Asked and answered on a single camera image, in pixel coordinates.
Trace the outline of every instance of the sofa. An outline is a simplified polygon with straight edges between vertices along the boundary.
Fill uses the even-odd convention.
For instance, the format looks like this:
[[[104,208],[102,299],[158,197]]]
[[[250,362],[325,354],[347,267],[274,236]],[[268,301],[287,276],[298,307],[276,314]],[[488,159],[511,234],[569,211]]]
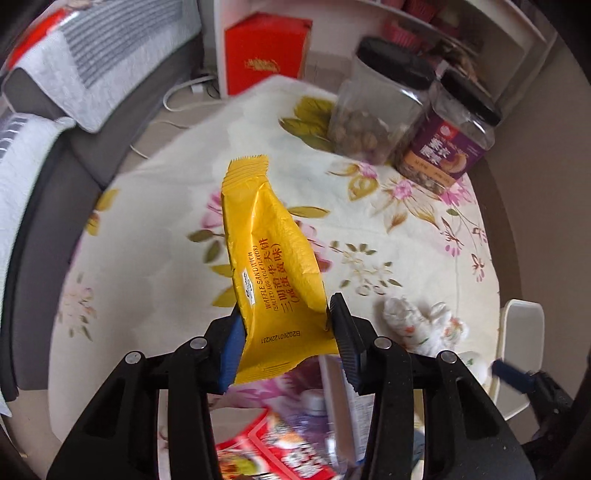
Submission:
[[[78,122],[59,135],[43,162],[22,214],[5,280],[0,390],[7,401],[16,399],[18,389],[47,388],[54,318],[78,238],[129,145],[162,106],[166,91],[202,68],[200,25],[198,31],[143,76],[100,128],[89,131]],[[50,120],[72,115],[18,65],[4,80],[2,91],[14,112]]]

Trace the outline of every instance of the red gift box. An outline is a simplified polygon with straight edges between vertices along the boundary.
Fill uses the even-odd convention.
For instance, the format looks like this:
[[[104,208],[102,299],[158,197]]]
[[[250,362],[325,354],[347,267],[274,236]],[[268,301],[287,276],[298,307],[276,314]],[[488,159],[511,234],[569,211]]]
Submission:
[[[256,13],[226,30],[228,94],[274,74],[301,79],[312,20]]]

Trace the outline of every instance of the table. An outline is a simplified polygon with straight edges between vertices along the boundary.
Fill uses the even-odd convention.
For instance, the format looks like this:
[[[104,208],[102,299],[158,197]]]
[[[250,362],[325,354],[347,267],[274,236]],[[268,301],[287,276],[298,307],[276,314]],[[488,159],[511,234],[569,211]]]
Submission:
[[[382,335],[384,298],[445,301],[470,328],[457,351],[495,359],[499,288],[470,180],[438,198],[391,167],[324,151],[328,142],[310,133],[326,129],[334,99],[272,77],[115,179],[80,239],[56,316],[48,396],[59,439],[127,352],[173,351],[230,312],[219,188],[244,155],[269,156],[271,185],[308,237],[328,296],[341,291]]]

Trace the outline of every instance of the black jar lid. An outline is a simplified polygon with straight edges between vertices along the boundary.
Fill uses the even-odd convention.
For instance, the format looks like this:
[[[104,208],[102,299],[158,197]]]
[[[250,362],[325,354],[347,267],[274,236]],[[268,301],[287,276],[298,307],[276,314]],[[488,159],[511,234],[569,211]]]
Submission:
[[[383,38],[362,38],[357,58],[372,70],[414,90],[427,90],[435,79],[435,71],[427,60]]]
[[[496,127],[501,123],[501,112],[492,99],[461,73],[446,70],[441,77],[441,85],[470,113],[482,118],[487,124]]]

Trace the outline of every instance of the plastic jar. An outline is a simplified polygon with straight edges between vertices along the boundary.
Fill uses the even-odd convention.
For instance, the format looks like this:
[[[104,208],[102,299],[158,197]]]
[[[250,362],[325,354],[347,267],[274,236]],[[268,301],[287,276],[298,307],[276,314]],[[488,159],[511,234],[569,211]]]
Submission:
[[[445,192],[495,143],[501,113],[492,99],[455,70],[431,91],[431,109],[411,147],[395,166],[438,195]]]
[[[364,37],[329,125],[335,152],[382,165],[404,153],[429,104],[435,72],[426,60],[377,37]]]

